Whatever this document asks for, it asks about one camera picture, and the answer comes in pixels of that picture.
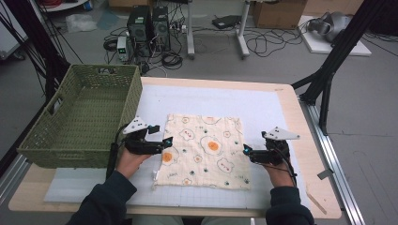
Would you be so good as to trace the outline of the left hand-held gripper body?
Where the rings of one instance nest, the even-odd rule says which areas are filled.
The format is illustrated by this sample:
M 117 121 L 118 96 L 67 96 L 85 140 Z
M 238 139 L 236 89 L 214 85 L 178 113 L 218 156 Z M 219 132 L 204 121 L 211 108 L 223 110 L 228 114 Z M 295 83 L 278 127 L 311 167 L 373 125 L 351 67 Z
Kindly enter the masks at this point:
M 148 126 L 151 125 L 146 123 L 140 116 L 135 116 L 123 129 L 125 147 L 131 153 L 136 155 L 157 155 L 162 152 L 162 142 L 148 142 L 145 139 L 148 134 Z

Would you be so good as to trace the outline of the cream printed cloth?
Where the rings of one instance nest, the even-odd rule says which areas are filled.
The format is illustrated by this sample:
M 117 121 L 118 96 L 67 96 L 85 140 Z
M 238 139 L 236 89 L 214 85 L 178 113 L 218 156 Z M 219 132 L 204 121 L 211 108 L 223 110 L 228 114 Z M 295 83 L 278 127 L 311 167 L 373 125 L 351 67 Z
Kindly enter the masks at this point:
M 167 117 L 164 136 L 171 137 L 173 145 L 161 154 L 156 186 L 251 187 L 238 118 L 174 113 Z

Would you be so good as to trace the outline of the green woven basket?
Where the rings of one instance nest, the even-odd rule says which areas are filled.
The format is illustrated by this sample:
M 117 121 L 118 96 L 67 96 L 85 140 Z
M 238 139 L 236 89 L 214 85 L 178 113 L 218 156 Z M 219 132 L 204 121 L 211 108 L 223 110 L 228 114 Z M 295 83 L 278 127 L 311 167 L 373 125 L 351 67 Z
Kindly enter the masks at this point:
M 143 85 L 133 65 L 72 65 L 17 151 L 42 168 L 105 168 Z

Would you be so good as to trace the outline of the person's left hand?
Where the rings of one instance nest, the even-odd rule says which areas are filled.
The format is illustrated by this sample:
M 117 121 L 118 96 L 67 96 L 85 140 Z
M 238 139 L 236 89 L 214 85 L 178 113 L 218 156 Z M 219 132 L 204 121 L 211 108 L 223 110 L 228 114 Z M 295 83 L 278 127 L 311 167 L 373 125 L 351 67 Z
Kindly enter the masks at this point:
M 148 158 L 150 158 L 150 155 L 136 155 L 124 149 L 115 169 L 127 179 L 130 179 Z

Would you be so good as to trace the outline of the person's right hand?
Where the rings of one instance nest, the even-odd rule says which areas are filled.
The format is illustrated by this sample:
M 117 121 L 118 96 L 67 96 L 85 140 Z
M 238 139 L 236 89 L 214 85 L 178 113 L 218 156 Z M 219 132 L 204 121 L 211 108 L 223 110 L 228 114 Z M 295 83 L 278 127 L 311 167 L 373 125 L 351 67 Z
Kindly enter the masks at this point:
M 275 188 L 295 186 L 295 182 L 293 181 L 287 166 L 284 163 L 277 166 L 265 164 L 264 168 L 268 172 L 271 184 Z

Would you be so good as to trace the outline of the white grid mat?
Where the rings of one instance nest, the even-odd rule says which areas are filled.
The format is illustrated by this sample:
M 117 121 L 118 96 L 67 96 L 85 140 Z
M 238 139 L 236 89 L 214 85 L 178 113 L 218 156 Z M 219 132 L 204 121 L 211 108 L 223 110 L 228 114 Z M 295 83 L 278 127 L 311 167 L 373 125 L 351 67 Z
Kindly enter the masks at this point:
M 254 150 L 265 147 L 262 131 L 286 129 L 282 101 L 274 91 L 234 90 L 204 87 L 161 86 L 147 84 L 138 106 L 138 115 L 161 130 L 151 140 L 164 138 L 170 114 L 236 117 L 243 126 L 244 143 Z M 209 209 L 263 210 L 270 206 L 272 184 L 266 170 L 250 162 L 251 187 L 224 189 L 213 187 L 156 186 L 161 154 L 150 157 L 131 178 L 137 188 L 129 203 L 136 206 L 160 206 Z

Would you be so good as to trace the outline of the thin wooden stick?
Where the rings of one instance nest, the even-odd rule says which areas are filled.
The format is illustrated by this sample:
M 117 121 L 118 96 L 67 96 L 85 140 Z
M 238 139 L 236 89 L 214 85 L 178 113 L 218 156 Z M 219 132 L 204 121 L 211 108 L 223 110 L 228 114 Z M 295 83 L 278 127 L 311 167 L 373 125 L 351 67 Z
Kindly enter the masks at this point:
M 309 192 L 306 192 L 308 198 L 313 202 L 313 204 L 324 214 L 326 215 L 327 210 L 320 204 L 320 202 Z

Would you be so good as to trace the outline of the grey power supply box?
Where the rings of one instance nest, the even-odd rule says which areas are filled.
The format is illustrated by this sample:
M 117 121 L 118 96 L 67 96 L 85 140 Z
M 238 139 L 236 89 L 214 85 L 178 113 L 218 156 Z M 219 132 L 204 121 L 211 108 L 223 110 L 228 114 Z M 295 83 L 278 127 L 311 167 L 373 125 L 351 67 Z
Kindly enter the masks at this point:
M 130 58 L 128 40 L 126 37 L 119 37 L 117 39 L 116 50 L 118 53 L 118 58 L 122 62 L 128 62 Z

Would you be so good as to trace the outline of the large black computer tower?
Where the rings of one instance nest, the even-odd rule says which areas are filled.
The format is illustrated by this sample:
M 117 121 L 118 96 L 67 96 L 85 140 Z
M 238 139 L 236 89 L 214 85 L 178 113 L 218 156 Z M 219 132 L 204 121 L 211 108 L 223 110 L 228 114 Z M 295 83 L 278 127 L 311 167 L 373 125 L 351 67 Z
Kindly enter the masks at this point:
M 133 6 L 127 22 L 133 51 L 136 55 L 150 55 L 149 41 L 154 37 L 150 7 Z

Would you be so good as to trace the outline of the slim black computer tower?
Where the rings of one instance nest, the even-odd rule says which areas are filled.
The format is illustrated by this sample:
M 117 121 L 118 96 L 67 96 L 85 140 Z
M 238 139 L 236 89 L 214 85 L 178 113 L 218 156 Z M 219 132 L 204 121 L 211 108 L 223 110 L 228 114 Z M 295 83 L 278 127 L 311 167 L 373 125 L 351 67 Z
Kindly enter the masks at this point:
M 157 46 L 165 52 L 170 51 L 171 45 L 168 7 L 154 7 L 152 22 L 154 26 L 154 34 L 156 37 Z

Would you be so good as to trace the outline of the white desk leg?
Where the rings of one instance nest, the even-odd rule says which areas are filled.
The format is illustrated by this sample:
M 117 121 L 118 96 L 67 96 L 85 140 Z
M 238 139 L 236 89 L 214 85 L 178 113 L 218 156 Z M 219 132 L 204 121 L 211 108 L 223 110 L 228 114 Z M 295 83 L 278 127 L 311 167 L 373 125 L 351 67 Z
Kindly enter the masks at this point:
M 237 41 L 241 49 L 242 58 L 246 58 L 250 55 L 249 49 L 246 44 L 246 40 L 244 38 L 244 30 L 246 28 L 246 21 L 249 15 L 249 9 L 250 9 L 250 0 L 244 0 L 240 27 L 237 30 Z
M 188 17 L 187 17 L 187 52 L 191 60 L 194 59 L 195 49 L 194 49 L 194 39 L 192 32 L 192 0 L 187 0 L 188 2 Z

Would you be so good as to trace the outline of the black flat device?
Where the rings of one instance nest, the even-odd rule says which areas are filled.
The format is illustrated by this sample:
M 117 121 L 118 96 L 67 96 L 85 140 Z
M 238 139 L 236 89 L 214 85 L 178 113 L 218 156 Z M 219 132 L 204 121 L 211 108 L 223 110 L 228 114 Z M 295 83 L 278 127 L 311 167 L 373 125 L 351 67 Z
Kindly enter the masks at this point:
M 212 21 L 212 24 L 218 29 L 225 29 L 229 27 L 234 27 L 239 24 L 241 17 L 238 15 L 229 15 L 224 17 L 216 18 Z

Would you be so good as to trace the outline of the grey headset device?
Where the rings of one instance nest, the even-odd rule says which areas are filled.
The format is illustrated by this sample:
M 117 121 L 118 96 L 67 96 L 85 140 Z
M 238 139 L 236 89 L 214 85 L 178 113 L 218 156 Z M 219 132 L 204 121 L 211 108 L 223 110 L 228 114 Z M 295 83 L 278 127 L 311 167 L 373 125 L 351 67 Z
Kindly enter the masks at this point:
M 351 18 L 342 12 L 326 12 L 323 16 L 311 19 L 308 23 L 308 30 L 315 31 L 326 41 L 332 42 L 339 34 L 346 29 Z

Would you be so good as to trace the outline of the grey metal bracket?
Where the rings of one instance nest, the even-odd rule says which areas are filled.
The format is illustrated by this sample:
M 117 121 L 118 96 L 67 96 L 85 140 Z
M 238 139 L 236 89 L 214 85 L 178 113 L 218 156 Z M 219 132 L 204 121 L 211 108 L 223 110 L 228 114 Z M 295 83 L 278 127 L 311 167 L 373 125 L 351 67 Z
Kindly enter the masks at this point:
M 327 177 L 332 176 L 333 174 L 334 174 L 334 171 L 333 171 L 332 169 L 325 169 L 323 172 L 320 172 L 320 173 L 317 175 L 317 177 L 318 177 L 320 180 L 323 180 L 323 179 L 325 179 L 325 178 L 327 178 Z

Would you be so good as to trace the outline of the aluminium rail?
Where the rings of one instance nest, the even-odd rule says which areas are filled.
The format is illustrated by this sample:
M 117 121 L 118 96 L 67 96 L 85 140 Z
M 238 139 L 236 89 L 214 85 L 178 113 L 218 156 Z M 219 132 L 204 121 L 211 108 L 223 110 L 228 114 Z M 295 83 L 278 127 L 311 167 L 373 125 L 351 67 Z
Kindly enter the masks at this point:
M 345 177 L 344 170 L 338 159 L 332 141 L 328 134 L 324 134 L 318 125 L 320 113 L 315 106 L 300 102 L 310 130 L 314 133 L 314 140 L 319 145 L 321 159 L 326 164 L 328 178 L 332 187 L 337 191 L 337 200 L 340 211 L 348 219 L 350 225 L 366 225 L 363 215 L 356 202 L 353 192 Z
M 26 157 L 22 155 L 18 155 L 12 160 L 11 164 L 0 177 L 0 206 L 29 169 L 29 166 L 30 164 Z

